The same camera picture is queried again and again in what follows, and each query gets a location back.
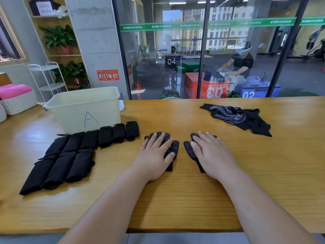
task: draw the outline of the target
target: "person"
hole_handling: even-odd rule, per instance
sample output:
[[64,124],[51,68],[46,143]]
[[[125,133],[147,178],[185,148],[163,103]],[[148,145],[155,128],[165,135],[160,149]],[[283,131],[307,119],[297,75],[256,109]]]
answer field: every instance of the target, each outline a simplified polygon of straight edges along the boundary
[[[191,146],[203,169],[228,193],[251,244],[316,244],[313,236],[240,169],[226,145],[208,132],[198,132]],[[130,168],[87,210],[59,244],[119,244],[147,182],[158,179],[175,154],[164,154],[173,138],[161,145],[157,134],[141,146]]]
[[[254,58],[249,53],[251,48],[252,46],[250,45],[250,42],[247,41],[244,48],[237,49],[236,53],[231,57],[231,59],[217,70],[226,75],[233,75],[233,77],[229,77],[229,92],[232,92],[238,84],[243,84],[246,82],[246,79],[249,76],[250,70],[254,64]],[[231,65],[234,65],[233,71],[227,69]]]
[[318,36],[320,35],[320,32],[323,31],[325,29],[325,25],[321,26],[319,29],[313,31],[311,33],[311,35],[309,36],[309,41],[307,43],[307,54],[310,53],[310,51],[312,50],[312,48],[314,47],[314,44],[318,38]]

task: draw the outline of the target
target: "white rack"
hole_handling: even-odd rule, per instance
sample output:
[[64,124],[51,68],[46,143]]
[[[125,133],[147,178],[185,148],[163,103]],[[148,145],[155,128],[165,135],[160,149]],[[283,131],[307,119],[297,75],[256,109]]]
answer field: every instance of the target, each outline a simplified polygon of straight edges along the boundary
[[[61,87],[64,87],[64,86],[65,86],[65,88],[68,91],[67,85],[66,85],[66,83],[64,81],[64,78],[63,78],[63,75],[62,75],[62,72],[60,70],[60,67],[59,67],[58,63],[56,63],[54,61],[49,61],[44,66],[41,66],[41,65],[38,65],[38,64],[29,64],[27,67],[28,67],[28,70],[29,70],[31,76],[34,79],[34,82],[35,82],[38,90],[40,91],[40,93],[42,95],[42,98],[43,98],[44,102],[46,102],[46,101],[44,99],[44,96],[42,94],[42,91],[51,91],[51,93],[52,93],[53,96],[54,96],[53,90],[59,90]],[[56,69],[56,68],[59,69],[59,72],[61,74],[63,83],[55,83],[55,75],[54,75],[53,71],[51,71],[51,70],[52,69]],[[39,72],[42,72],[43,73],[43,76],[44,76],[44,78],[46,80],[46,83],[47,83],[46,86],[42,86],[42,87],[39,87],[38,86],[38,84],[37,84],[37,82],[36,82],[36,80],[34,78],[34,75],[32,73],[34,71],[39,71]],[[46,75],[44,73],[45,71],[49,71],[49,74],[50,74],[50,76],[52,78],[52,82],[53,83],[51,83],[51,84],[49,83],[49,81],[47,80],[47,77],[46,77]]]

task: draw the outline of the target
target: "pink cushion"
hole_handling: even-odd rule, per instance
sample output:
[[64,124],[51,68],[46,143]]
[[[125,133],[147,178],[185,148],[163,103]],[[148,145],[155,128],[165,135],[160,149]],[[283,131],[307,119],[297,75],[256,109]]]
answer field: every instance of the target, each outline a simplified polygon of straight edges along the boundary
[[0,89],[7,89],[7,88],[10,88],[12,86],[15,86],[15,85],[14,84],[8,84],[8,85],[0,86]]
[[2,86],[0,87],[0,100],[11,99],[27,92],[31,92],[32,90],[33,89],[26,85],[11,85],[11,87],[7,88],[3,88]]

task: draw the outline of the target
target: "green stripe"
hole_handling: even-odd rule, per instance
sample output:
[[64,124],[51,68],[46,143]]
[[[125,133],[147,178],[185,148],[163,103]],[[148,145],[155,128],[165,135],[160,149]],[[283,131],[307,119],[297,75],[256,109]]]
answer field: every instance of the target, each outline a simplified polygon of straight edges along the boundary
[[[295,17],[288,18],[258,18],[258,19],[235,19],[213,20],[208,22],[209,29],[219,28],[247,28],[247,27],[277,27],[293,26]],[[306,17],[300,22],[301,26],[325,25],[325,17]],[[162,30],[200,30],[203,29],[203,21],[184,22],[160,22],[160,23],[137,23],[120,25],[121,32],[142,32]]]

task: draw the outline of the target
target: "orange sign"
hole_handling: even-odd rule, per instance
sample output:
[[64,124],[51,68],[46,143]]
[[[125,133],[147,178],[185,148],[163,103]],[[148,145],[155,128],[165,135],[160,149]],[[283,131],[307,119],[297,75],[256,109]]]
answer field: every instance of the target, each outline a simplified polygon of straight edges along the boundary
[[127,74],[130,76],[132,74],[131,64],[127,66]]
[[98,79],[102,80],[120,80],[118,70],[97,70]]

